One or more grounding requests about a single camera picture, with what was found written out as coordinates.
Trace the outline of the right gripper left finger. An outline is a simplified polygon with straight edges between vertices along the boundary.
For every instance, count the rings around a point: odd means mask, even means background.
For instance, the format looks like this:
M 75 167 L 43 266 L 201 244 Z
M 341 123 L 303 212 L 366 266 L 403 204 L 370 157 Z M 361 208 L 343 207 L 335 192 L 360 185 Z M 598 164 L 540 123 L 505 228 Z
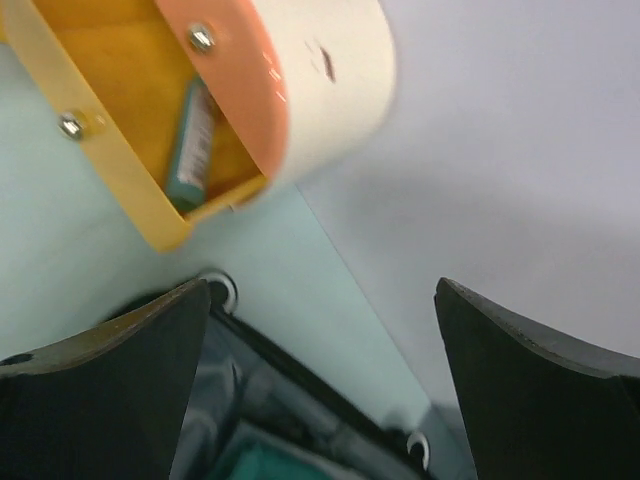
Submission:
M 168 478 L 209 308 L 192 280 L 2 360 L 2 478 Z

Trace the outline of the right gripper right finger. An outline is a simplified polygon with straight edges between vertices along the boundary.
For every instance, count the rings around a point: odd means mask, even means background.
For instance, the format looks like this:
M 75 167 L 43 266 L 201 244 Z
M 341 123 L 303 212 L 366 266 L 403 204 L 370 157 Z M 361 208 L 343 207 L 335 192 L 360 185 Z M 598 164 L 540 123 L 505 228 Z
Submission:
M 434 303 L 479 478 L 638 478 L 638 358 L 450 279 Z

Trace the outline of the round pastel drawer cabinet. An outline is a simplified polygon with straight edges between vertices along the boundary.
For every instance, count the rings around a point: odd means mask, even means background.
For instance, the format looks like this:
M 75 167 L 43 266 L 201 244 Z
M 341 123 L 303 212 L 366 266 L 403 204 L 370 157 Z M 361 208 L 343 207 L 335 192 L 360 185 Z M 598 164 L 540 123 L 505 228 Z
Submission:
M 5 1 L 1 39 L 159 251 L 365 142 L 396 86 L 377 1 Z M 164 188 L 196 76 L 212 162 L 204 204 L 180 213 Z

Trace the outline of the teal tube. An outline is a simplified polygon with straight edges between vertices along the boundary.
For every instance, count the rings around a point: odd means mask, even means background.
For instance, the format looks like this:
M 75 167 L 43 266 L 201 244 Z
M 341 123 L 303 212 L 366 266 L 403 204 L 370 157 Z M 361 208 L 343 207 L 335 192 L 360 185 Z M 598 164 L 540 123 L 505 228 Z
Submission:
M 169 201 L 180 213 L 191 212 L 205 202 L 214 131 L 211 95 L 202 79 L 196 76 L 185 96 L 164 188 Z

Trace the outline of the pink and teal children's suitcase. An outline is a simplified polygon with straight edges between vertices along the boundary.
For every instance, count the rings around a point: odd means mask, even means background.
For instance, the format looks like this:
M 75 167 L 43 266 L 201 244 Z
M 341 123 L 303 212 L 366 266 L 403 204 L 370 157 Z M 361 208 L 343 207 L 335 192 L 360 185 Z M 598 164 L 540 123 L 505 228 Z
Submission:
M 201 353 L 166 479 L 206 479 L 234 437 L 288 442 L 331 479 L 474 479 L 470 464 L 442 466 L 427 426 L 381 427 L 235 310 L 224 271 L 201 274 L 209 292 Z

